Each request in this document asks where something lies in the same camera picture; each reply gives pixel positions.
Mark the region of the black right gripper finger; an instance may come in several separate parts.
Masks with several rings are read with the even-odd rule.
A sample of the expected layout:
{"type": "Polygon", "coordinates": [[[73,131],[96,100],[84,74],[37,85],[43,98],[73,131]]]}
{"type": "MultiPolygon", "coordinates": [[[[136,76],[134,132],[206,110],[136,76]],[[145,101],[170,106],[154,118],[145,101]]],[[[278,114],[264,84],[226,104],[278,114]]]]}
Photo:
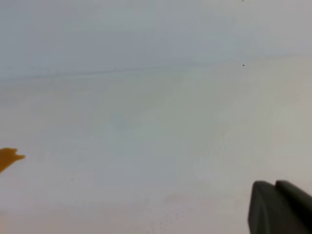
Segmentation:
{"type": "Polygon", "coordinates": [[[248,225],[251,234],[312,234],[312,196],[285,180],[255,181],[248,225]]]}

